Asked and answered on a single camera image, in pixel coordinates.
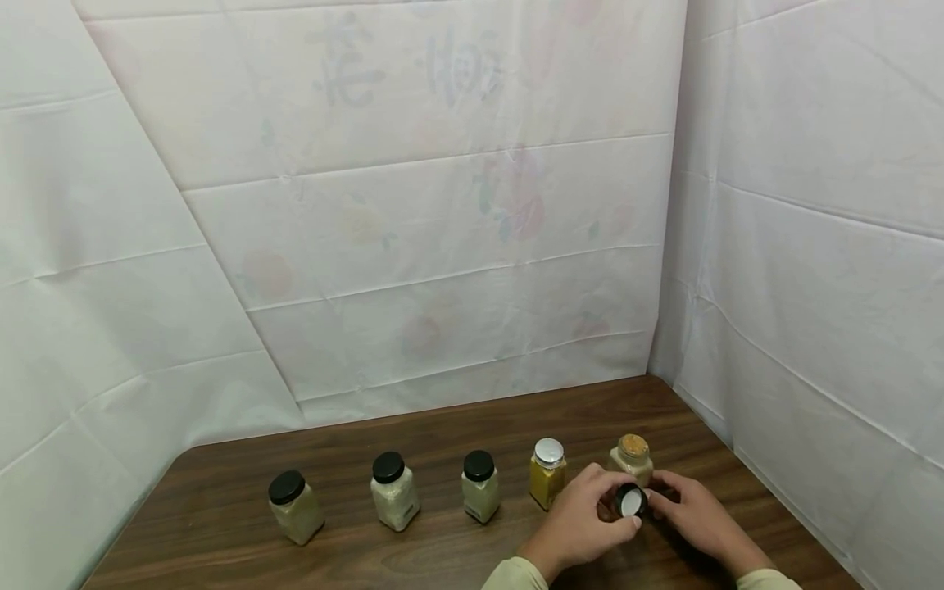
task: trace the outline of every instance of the label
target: label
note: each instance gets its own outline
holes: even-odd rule
[[[481,514],[479,514],[479,511],[478,511],[478,510],[472,508],[472,507],[469,506],[468,504],[465,504],[465,511],[466,511],[470,516],[472,516],[473,518],[475,518],[476,520],[478,520],[479,522],[481,522]]]

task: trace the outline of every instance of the white fabric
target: white fabric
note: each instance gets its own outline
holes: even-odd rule
[[[944,579],[944,4],[691,2],[650,370],[866,586]]]
[[[187,447],[645,371],[684,0],[3,5],[3,587]]]

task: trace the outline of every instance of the white inner lid liner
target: white inner lid liner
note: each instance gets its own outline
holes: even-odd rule
[[[624,516],[632,516],[639,512],[643,505],[642,490],[631,490],[623,497],[619,504],[619,513]]]

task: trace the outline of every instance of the left hand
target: left hand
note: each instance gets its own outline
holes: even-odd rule
[[[592,562],[633,539],[642,526],[638,516],[604,522],[598,505],[620,485],[634,482],[628,473],[589,464],[557,496],[547,520],[518,555],[534,564],[550,585],[566,568]]]

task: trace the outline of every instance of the dark wood tabletop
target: dark wood tabletop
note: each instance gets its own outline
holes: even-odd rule
[[[544,518],[528,495],[534,443],[560,440],[573,477],[605,464],[616,439],[641,434],[656,468],[704,482],[806,590],[858,588],[751,472],[655,377],[623,379],[312,430],[197,447],[181,455],[131,518],[85,590],[478,590]],[[495,457],[501,508],[483,526],[463,511],[466,452]],[[395,533],[377,519],[370,469],[400,451],[422,509]],[[281,535],[266,490],[281,471],[312,484],[328,523],[296,547]],[[732,588],[723,570],[663,521],[573,568],[554,588]]]

